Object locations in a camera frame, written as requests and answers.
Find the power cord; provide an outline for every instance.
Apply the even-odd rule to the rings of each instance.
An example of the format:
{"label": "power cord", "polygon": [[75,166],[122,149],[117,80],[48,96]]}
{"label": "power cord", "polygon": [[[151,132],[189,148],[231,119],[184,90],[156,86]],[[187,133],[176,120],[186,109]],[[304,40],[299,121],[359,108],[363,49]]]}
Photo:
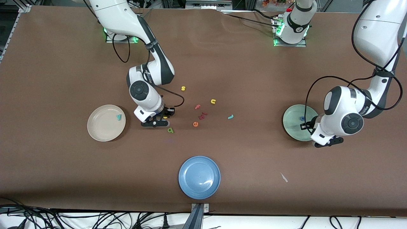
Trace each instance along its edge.
{"label": "power cord", "polygon": [[127,62],[129,61],[129,59],[130,59],[130,40],[129,40],[129,36],[126,36],[126,37],[127,37],[127,43],[129,44],[129,55],[127,56],[127,60],[124,61],[124,60],[120,57],[120,55],[117,53],[117,50],[116,50],[116,48],[114,47],[114,38],[116,37],[116,35],[117,35],[117,34],[114,34],[114,35],[113,35],[113,38],[112,38],[112,44],[113,44],[114,52],[116,53],[117,57],[118,57],[123,63],[127,63]]}
{"label": "power cord", "polygon": [[363,55],[359,52],[359,50],[356,48],[356,45],[355,45],[355,43],[354,43],[354,33],[355,33],[355,29],[356,29],[356,24],[358,23],[358,21],[360,20],[360,18],[363,16],[363,14],[365,13],[365,11],[369,8],[370,4],[371,4],[372,2],[374,2],[374,1],[375,1],[375,0],[371,0],[371,1],[367,4],[367,6],[366,6],[366,7],[362,10],[362,12],[359,14],[358,18],[356,19],[355,24],[353,25],[352,37],[351,37],[351,38],[352,38],[352,46],[353,46],[353,49],[355,50],[355,52],[356,52],[362,59],[364,59],[365,61],[367,61],[369,64],[371,64],[371,65],[377,67],[378,69],[380,69],[380,70],[382,70],[382,71],[385,71],[385,72],[388,72],[385,68],[393,61],[393,59],[395,58],[395,56],[396,56],[396,55],[398,54],[398,52],[400,51],[400,49],[401,49],[401,47],[402,47],[402,45],[403,45],[403,42],[404,42],[404,37],[403,37],[403,39],[401,40],[401,42],[400,42],[400,44],[399,44],[399,46],[398,46],[398,48],[397,48],[397,51],[393,54],[393,57],[388,61],[388,63],[387,63],[384,67],[379,66],[378,64],[376,64],[376,63],[370,61],[368,58],[366,58],[365,56],[363,56]]}
{"label": "power cord", "polygon": [[[165,213],[165,215],[172,215],[172,214],[179,214],[179,213],[184,213],[184,212],[171,212],[171,213]],[[138,227],[141,227],[141,224],[146,223],[146,222],[148,222],[148,221],[150,221],[150,220],[152,220],[152,219],[155,219],[155,218],[158,218],[158,217],[162,217],[162,216],[164,216],[164,214],[151,217],[151,218],[149,218],[149,219],[146,219],[146,220],[144,220],[144,221],[141,221],[140,223],[136,223],[133,227],[131,227],[131,229],[137,229]]]}
{"label": "power cord", "polygon": [[170,91],[170,90],[168,90],[168,89],[165,89],[165,88],[163,88],[163,87],[160,87],[160,86],[156,85],[156,84],[154,83],[153,79],[151,79],[151,83],[150,83],[150,82],[145,78],[145,74],[144,74],[144,73],[145,73],[145,71],[146,71],[147,64],[148,64],[149,61],[150,61],[150,54],[151,54],[151,51],[149,50],[149,56],[148,56],[148,58],[147,58],[147,62],[146,62],[145,65],[142,65],[142,70],[143,70],[142,75],[143,75],[143,79],[144,79],[146,82],[148,82],[148,83],[149,83],[151,86],[153,86],[153,87],[157,87],[157,88],[159,88],[159,89],[161,89],[161,90],[164,90],[164,91],[166,91],[166,92],[168,92],[168,93],[171,93],[171,94],[173,94],[173,95],[176,95],[176,96],[179,96],[180,98],[182,98],[182,102],[181,102],[180,104],[178,104],[178,105],[172,105],[172,106],[166,105],[166,107],[175,108],[175,107],[181,106],[181,105],[184,104],[184,102],[185,102],[185,98],[184,98],[182,95],[179,95],[179,94],[177,94],[177,93],[175,93],[175,92],[172,92],[172,91]]}
{"label": "power cord", "polygon": [[307,216],[307,218],[305,219],[305,221],[302,223],[302,226],[301,226],[300,228],[298,228],[298,229],[304,229],[305,224],[307,223],[307,221],[309,220],[310,217],[311,217],[311,216]]}
{"label": "power cord", "polygon": [[338,229],[337,227],[335,227],[335,226],[333,225],[332,219],[336,219],[336,222],[338,222],[339,227],[340,227],[341,229],[343,229],[341,223],[339,222],[339,220],[338,220],[338,218],[337,218],[336,216],[331,216],[331,217],[329,217],[329,222],[331,223],[331,225],[332,225],[333,228]]}
{"label": "power cord", "polygon": [[263,12],[261,12],[261,11],[258,10],[258,9],[252,9],[252,11],[256,11],[257,13],[259,13],[260,15],[262,15],[263,17],[268,18],[268,19],[273,19],[274,17],[277,17],[277,16],[278,16],[278,14],[277,14],[277,15],[274,15],[274,16],[267,16],[267,15],[263,14]]}
{"label": "power cord", "polygon": [[27,219],[24,219],[24,220],[20,223],[20,225],[18,225],[17,229],[24,229],[26,222],[27,222]]}
{"label": "power cord", "polygon": [[93,16],[95,16],[95,18],[98,20],[98,23],[100,24],[98,17],[97,17],[96,14],[93,12],[93,10],[90,8],[90,6],[88,5],[88,3],[87,3],[85,0],[83,0],[83,2],[85,3],[86,7],[87,7],[87,8],[89,9],[89,11],[93,14]]}
{"label": "power cord", "polygon": [[353,82],[355,82],[355,81],[357,81],[357,80],[367,80],[367,79],[371,79],[371,78],[373,78],[373,77],[374,77],[374,75],[369,76],[369,77],[366,77],[366,78],[353,79],[353,80],[351,81],[351,83],[353,83]]}
{"label": "power cord", "polygon": [[275,25],[275,24],[260,22],[260,21],[256,21],[256,20],[252,20],[252,19],[248,19],[248,18],[242,18],[242,17],[239,17],[239,16],[230,15],[230,14],[228,14],[228,15],[231,16],[231,17],[240,18],[240,19],[243,19],[243,20],[246,20],[246,21],[256,22],[256,23],[259,23],[259,24],[265,24],[265,25],[269,25],[269,26],[272,26],[272,27],[278,27],[278,25]]}
{"label": "power cord", "polygon": [[127,3],[129,4],[130,7],[133,7],[133,8],[140,8],[140,7],[138,7],[137,5],[135,5],[134,3],[130,2],[130,0],[127,0]]}
{"label": "power cord", "polygon": [[357,222],[356,229],[359,229],[360,223],[362,222],[362,216],[358,216],[359,221]]}
{"label": "power cord", "polygon": [[170,228],[170,225],[168,225],[167,213],[164,213],[164,222],[162,224],[162,229],[168,229],[168,228]]}
{"label": "power cord", "polygon": [[[40,225],[39,225],[38,223],[35,222],[34,216],[35,216],[35,217],[38,217],[38,218],[40,218],[40,219],[42,219],[43,222],[44,222],[44,224],[45,224],[48,228],[54,229],[54,226],[53,226],[52,223],[51,223],[51,219],[50,219],[49,216],[48,216],[48,214],[50,214],[50,215],[52,215],[52,216],[56,219],[56,222],[57,222],[58,226],[59,226],[61,229],[64,229],[64,227],[63,227],[63,225],[61,224],[61,222],[59,221],[59,219],[56,218],[56,213],[53,212],[53,211],[51,211],[51,210],[49,210],[49,209],[45,209],[45,208],[41,208],[41,207],[25,206],[25,205],[23,205],[23,204],[21,204],[21,203],[15,201],[15,200],[12,200],[12,199],[9,199],[9,198],[6,198],[6,197],[0,197],[0,198],[1,198],[1,199],[8,200],[8,201],[11,201],[11,202],[14,203],[14,204],[8,204],[8,205],[0,205],[0,208],[18,208],[19,210],[23,210],[23,211],[24,211],[24,212],[23,212],[23,216],[24,216],[28,221],[32,222],[32,223],[34,224],[35,228],[37,228],[37,227],[41,228],[41,227],[40,227]],[[40,212],[46,213],[46,217],[48,218],[48,220],[45,219],[45,218],[40,214]]]}

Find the beige plate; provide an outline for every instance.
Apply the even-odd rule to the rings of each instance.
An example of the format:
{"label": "beige plate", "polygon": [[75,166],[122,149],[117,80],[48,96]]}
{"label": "beige plate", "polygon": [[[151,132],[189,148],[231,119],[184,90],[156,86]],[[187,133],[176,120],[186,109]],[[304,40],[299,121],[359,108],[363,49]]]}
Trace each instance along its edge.
{"label": "beige plate", "polygon": [[117,138],[126,125],[126,116],[120,107],[104,105],[97,108],[88,119],[88,133],[98,141],[111,141]]}

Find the plate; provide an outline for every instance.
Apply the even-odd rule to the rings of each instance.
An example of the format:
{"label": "plate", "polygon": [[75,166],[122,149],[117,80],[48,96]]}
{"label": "plate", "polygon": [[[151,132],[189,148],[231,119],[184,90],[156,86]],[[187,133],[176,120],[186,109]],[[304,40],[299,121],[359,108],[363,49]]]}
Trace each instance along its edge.
{"label": "plate", "polygon": [[111,141],[117,138],[126,125],[126,116],[120,107],[103,105],[88,119],[88,133],[97,141]]}
{"label": "plate", "polygon": [[178,182],[187,196],[203,200],[216,192],[221,182],[221,173],[212,159],[195,156],[181,166]]}
{"label": "plate", "polygon": [[[304,123],[301,121],[301,117],[304,117],[305,105],[297,104],[289,107],[282,118],[282,123],[284,125],[285,131],[294,139],[299,141],[311,141],[311,134],[307,129],[301,130],[300,125]],[[306,110],[306,120],[311,121],[311,119],[318,114],[309,106]]]}

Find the green led light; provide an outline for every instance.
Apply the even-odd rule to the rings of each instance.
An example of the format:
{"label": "green led light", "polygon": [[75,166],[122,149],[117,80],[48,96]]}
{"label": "green led light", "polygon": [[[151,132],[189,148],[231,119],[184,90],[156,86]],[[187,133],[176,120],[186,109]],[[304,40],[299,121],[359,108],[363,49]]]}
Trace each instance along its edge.
{"label": "green led light", "polygon": [[306,33],[308,32],[309,26],[305,29],[304,37],[306,36]]}
{"label": "green led light", "polygon": [[281,23],[281,25],[278,27],[278,29],[277,29],[277,31],[276,31],[276,34],[278,35],[278,36],[281,36],[281,33],[282,33],[282,30],[284,29],[284,22],[283,23]]}
{"label": "green led light", "polygon": [[[107,35],[107,30],[106,28],[103,28],[103,31],[105,32],[105,35]],[[138,37],[133,37],[133,42],[138,43]]]}

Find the white floor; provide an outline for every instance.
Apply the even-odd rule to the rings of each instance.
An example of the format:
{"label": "white floor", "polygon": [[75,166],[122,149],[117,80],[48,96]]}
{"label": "white floor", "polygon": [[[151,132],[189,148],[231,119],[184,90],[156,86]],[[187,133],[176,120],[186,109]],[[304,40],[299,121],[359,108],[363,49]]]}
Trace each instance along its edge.
{"label": "white floor", "polygon": [[[96,213],[88,214],[63,214],[69,216],[85,216],[97,215]],[[131,217],[133,222],[136,221],[138,213],[133,213]],[[185,223],[189,214],[174,214],[168,215],[169,225],[182,225]],[[7,229],[13,226],[18,226],[23,217],[0,215],[0,229]],[[129,216],[120,218],[124,226],[129,228],[131,219]],[[213,229],[220,226],[219,229],[298,229],[301,227],[305,216],[205,216],[202,229]],[[338,217],[343,229],[356,229],[359,218],[357,217]],[[63,219],[73,228],[91,229],[97,217],[85,219]],[[98,228],[103,228],[109,221],[106,220]],[[153,219],[143,224],[143,227],[149,226],[155,229],[162,227],[163,217]],[[119,224],[114,224],[108,227],[109,229],[120,229]],[[333,229],[329,222],[329,217],[310,217],[304,229]],[[406,229],[407,218],[378,218],[378,217],[363,217],[359,229]],[[34,225],[30,222],[26,224],[25,229],[34,229]]]}

